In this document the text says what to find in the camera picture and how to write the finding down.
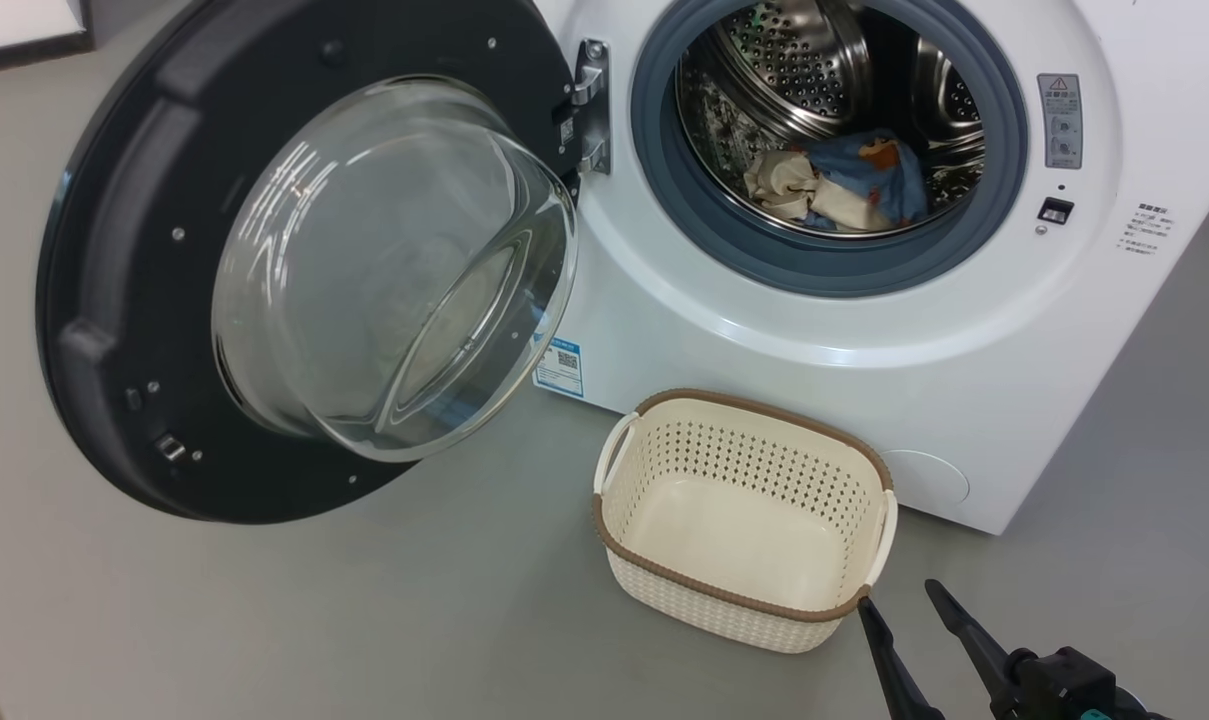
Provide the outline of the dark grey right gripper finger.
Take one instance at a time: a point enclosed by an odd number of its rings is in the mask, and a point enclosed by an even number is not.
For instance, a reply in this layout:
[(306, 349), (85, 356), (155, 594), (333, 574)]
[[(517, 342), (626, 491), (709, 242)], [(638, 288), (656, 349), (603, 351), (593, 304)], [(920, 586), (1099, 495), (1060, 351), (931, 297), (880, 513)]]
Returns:
[(886, 698), (889, 718), (906, 719), (944, 719), (938, 708), (930, 706), (912, 674), (906, 669), (895, 648), (895, 635), (880, 615), (870, 597), (861, 597), (857, 602), (857, 614), (863, 625), (866, 641), (875, 664), (883, 696)]
[(937, 579), (925, 580), (925, 592), (944, 628), (960, 639), (976, 674), (991, 697), (994, 719), (1020, 719), (1020, 691), (1008, 674), (1008, 652), (964, 609)]

